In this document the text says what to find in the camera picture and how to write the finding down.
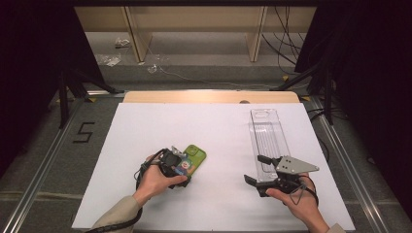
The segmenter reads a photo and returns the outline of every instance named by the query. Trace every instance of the white tabletop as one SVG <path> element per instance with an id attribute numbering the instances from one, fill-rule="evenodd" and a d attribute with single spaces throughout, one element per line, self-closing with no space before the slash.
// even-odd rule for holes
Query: white tabletop
<path id="1" fill-rule="evenodd" d="M 257 176 L 249 133 L 251 109 L 277 110 L 291 156 L 321 169 L 310 176 L 326 222 L 355 230 L 302 104 L 120 104 L 73 228 L 89 229 L 123 196 L 131 195 L 133 175 L 147 156 L 195 144 L 207 158 L 190 184 L 152 198 L 135 229 L 306 230 L 281 202 L 259 197 L 244 182 L 244 174 Z"/>

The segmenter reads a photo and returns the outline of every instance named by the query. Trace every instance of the floor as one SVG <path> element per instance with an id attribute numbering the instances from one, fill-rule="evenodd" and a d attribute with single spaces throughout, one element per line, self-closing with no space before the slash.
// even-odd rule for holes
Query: floor
<path id="1" fill-rule="evenodd" d="M 264 34 L 273 48 L 280 41 Z M 115 49 L 126 33 L 87 33 L 107 84 L 116 89 L 255 89 L 267 90 L 294 77 L 293 64 L 279 58 L 262 40 L 257 62 L 250 62 L 245 38 L 239 33 L 155 33 L 145 62 L 136 62 L 130 48 Z M 304 34 L 293 34 L 297 47 Z M 290 46 L 280 51 L 295 60 Z M 114 66 L 107 58 L 120 60 Z M 302 98 L 307 111 L 322 108 L 322 95 L 306 98 L 309 79 L 290 90 Z M 86 84 L 90 91 L 100 90 Z M 0 180 L 0 227 L 16 220 L 15 231 L 80 232 L 71 224 L 80 206 L 94 165 L 122 95 L 101 94 L 70 103 L 68 127 L 59 129 L 55 96 L 38 130 Z M 339 102 L 333 101 L 333 125 L 320 116 L 313 120 L 338 189 L 356 232 L 412 232 L 412 224 L 386 185 Z M 309 112 L 312 117 L 317 111 Z M 79 129 L 92 132 L 78 134 Z M 26 200 L 22 207 L 21 200 Z"/>

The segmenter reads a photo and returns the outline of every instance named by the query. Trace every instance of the clear plastic box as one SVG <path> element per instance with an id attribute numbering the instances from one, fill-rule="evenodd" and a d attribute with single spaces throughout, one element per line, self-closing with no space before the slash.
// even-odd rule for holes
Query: clear plastic box
<path id="1" fill-rule="evenodd" d="M 288 144 L 276 110 L 251 110 L 249 129 L 257 166 L 257 181 L 273 181 L 278 177 L 275 167 L 259 162 L 258 155 L 270 158 L 290 156 Z"/>

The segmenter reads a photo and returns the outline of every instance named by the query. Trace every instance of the beige sleeve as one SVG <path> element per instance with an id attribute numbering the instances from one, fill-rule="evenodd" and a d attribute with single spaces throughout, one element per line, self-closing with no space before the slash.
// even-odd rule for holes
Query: beige sleeve
<path id="1" fill-rule="evenodd" d="M 136 217 L 139 210 L 140 205 L 139 203 L 137 203 L 136 199 L 134 199 L 132 196 L 123 197 L 115 206 L 113 206 L 100 219 L 98 219 L 91 227 L 91 229 L 131 220 Z M 128 233 L 132 231 L 133 226 L 111 232 Z"/>
<path id="2" fill-rule="evenodd" d="M 327 233 L 344 233 L 345 230 L 339 225 L 339 224 L 334 224 L 330 229 L 327 231 Z"/>

